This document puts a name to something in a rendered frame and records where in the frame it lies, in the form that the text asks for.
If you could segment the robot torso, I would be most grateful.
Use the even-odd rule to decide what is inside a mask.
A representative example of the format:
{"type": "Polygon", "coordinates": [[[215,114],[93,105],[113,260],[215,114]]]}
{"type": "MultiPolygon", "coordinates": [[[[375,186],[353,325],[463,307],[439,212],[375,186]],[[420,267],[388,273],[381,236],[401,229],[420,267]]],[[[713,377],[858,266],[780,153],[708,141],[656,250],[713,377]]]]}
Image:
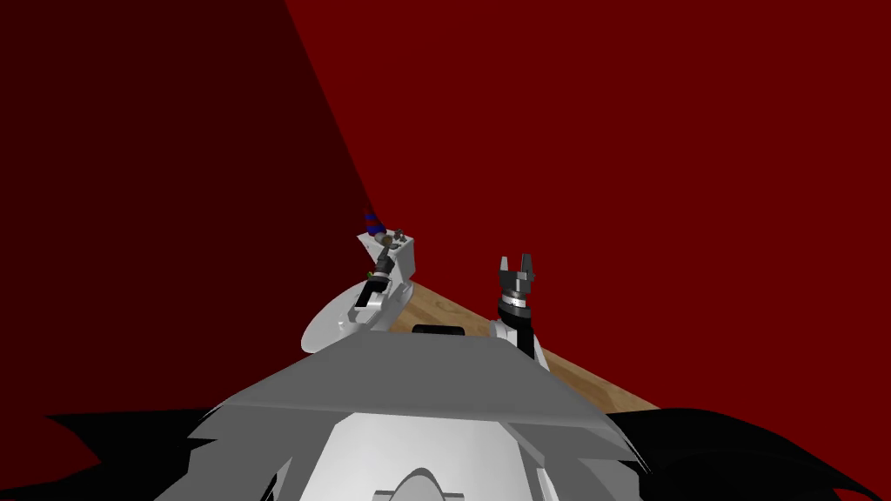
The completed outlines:
{"type": "Polygon", "coordinates": [[[157,501],[642,501],[597,407],[506,339],[340,339],[215,408],[157,501]]]}

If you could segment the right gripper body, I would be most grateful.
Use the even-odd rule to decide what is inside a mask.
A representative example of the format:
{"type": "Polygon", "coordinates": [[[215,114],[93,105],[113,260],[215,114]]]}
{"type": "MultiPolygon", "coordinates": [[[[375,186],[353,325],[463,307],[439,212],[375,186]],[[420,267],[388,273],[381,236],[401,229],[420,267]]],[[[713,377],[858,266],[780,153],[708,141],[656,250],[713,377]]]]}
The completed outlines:
{"type": "Polygon", "coordinates": [[[499,270],[499,287],[504,296],[526,299],[534,278],[530,271],[499,270]]]}

